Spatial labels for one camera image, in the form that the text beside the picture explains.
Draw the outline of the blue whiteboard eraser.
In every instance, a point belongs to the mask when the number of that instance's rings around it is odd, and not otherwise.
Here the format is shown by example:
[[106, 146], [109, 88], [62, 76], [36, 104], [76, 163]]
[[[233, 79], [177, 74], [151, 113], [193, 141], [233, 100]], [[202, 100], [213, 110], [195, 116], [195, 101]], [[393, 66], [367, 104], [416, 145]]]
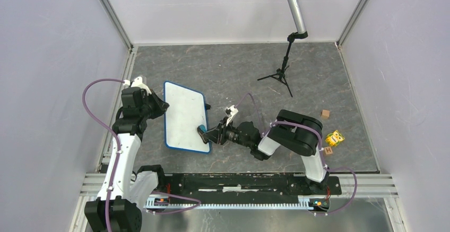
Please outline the blue whiteboard eraser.
[[199, 134], [204, 134], [205, 132], [207, 132], [206, 126], [205, 126], [205, 125], [200, 125], [200, 126], [198, 126], [198, 127], [197, 127], [197, 132], [198, 132]]

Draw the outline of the blue framed whiteboard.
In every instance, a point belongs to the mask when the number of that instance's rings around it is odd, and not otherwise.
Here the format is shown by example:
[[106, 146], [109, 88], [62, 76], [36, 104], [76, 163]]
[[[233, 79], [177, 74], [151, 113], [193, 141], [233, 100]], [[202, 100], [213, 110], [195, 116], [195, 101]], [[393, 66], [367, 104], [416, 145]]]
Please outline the blue framed whiteboard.
[[191, 88], [166, 81], [163, 86], [165, 102], [165, 144], [169, 149], [210, 153], [211, 144], [204, 143], [197, 128], [207, 128], [204, 94]]

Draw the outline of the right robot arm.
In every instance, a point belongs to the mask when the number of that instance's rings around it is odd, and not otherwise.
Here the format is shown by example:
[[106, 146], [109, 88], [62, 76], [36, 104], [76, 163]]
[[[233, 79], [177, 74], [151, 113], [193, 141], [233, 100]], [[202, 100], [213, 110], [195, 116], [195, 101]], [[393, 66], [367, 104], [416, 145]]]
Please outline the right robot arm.
[[310, 192], [319, 194], [327, 186], [329, 172], [320, 154], [323, 124], [317, 119], [280, 110], [267, 132], [261, 133], [253, 122], [232, 124], [237, 108], [226, 109], [226, 116], [211, 129], [199, 126], [197, 132], [204, 143], [225, 144], [227, 141], [247, 147], [258, 160], [268, 160], [279, 147], [285, 147], [301, 156], [305, 166], [306, 185]]

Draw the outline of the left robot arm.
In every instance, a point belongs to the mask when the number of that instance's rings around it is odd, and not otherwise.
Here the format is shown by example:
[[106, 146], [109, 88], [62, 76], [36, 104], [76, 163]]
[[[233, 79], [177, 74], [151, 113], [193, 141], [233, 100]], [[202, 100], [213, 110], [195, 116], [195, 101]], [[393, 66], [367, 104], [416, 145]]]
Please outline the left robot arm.
[[122, 90], [121, 99], [122, 106], [109, 128], [113, 149], [105, 180], [96, 199], [84, 208], [93, 231], [140, 231], [147, 198], [167, 186], [160, 165], [141, 167], [134, 182], [132, 172], [147, 121], [162, 116], [169, 104], [143, 84]]

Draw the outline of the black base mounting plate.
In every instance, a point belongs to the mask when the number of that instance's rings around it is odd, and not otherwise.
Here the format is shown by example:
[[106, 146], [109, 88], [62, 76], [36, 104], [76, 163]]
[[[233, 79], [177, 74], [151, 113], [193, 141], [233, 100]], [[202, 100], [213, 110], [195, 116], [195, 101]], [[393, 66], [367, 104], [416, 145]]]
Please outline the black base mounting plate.
[[294, 173], [207, 173], [166, 174], [157, 191], [175, 195], [171, 204], [294, 204], [299, 196], [324, 197], [342, 194], [337, 176], [323, 186], [304, 174]]

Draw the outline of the black tripod stand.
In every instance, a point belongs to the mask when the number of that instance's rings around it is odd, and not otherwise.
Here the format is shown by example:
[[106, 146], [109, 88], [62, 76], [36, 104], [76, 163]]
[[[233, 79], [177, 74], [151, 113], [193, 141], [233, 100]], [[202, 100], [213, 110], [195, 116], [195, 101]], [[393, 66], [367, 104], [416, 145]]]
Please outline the black tripod stand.
[[278, 68], [274, 74], [270, 74], [270, 75], [264, 76], [262, 78], [259, 78], [259, 79], [257, 79], [257, 81], [265, 80], [265, 79], [268, 79], [268, 78], [275, 79], [275, 80], [277, 80], [278, 82], [282, 83], [283, 85], [285, 85], [287, 87], [287, 89], [289, 91], [289, 95], [292, 98], [293, 94], [292, 94], [292, 91], [291, 91], [291, 89], [289, 87], [289, 84], [287, 82], [286, 75], [285, 75], [286, 70], [289, 68], [288, 61], [289, 61], [290, 50], [291, 50], [292, 44], [295, 42], [295, 40], [297, 40], [297, 39], [305, 39], [307, 37], [308, 37], [308, 32], [307, 31], [305, 31], [304, 33], [293, 32], [290, 35], [288, 35], [288, 37], [287, 37], [288, 47], [287, 47], [285, 56], [283, 57], [283, 61], [282, 61], [281, 67]]

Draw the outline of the small wooden cube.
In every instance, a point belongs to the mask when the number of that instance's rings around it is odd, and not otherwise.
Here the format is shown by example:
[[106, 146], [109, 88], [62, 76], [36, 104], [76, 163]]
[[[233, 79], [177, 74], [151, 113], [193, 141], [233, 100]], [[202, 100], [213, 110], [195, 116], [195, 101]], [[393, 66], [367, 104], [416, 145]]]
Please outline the small wooden cube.
[[329, 117], [330, 117], [330, 111], [326, 110], [326, 109], [323, 109], [321, 111], [321, 118], [322, 119], [329, 119]]

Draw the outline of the wooden letter H cube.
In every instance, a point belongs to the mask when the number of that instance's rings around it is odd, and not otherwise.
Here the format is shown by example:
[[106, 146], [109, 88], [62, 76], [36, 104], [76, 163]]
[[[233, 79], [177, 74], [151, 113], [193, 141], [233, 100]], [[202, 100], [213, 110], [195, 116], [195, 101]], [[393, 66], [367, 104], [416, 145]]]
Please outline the wooden letter H cube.
[[323, 153], [324, 153], [325, 155], [332, 155], [332, 154], [333, 154], [333, 149], [332, 149], [332, 147], [325, 147], [325, 148], [323, 149]]

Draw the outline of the yellow toy block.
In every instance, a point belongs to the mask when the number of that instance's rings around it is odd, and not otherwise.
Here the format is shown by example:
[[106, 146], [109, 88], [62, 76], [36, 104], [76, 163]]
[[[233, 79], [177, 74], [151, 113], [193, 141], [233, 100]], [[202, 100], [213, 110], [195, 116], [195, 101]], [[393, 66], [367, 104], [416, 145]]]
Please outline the yellow toy block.
[[329, 147], [335, 147], [345, 140], [345, 137], [338, 131], [335, 130], [326, 136], [325, 142]]

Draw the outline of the silver pole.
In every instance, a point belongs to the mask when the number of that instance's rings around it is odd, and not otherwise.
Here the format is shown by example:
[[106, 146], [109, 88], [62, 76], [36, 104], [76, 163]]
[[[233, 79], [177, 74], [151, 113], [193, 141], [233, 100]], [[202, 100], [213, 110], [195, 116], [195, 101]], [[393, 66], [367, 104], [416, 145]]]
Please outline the silver pole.
[[305, 21], [302, 17], [300, 4], [298, 0], [287, 0], [289, 4], [289, 8], [293, 17], [293, 21], [295, 23], [297, 33], [303, 35], [303, 39], [308, 37], [307, 28]]

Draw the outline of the aluminium frame rail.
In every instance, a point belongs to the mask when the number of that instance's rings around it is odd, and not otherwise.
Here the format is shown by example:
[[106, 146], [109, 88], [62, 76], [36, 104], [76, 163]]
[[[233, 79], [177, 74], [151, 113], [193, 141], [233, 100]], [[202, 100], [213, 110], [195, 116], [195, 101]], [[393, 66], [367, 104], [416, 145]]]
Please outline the aluminium frame rail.
[[398, 197], [391, 175], [332, 173], [323, 189], [307, 184], [303, 174], [232, 173], [232, 174], [167, 174], [163, 191], [194, 195], [198, 192], [277, 192], [299, 196], [349, 198]]

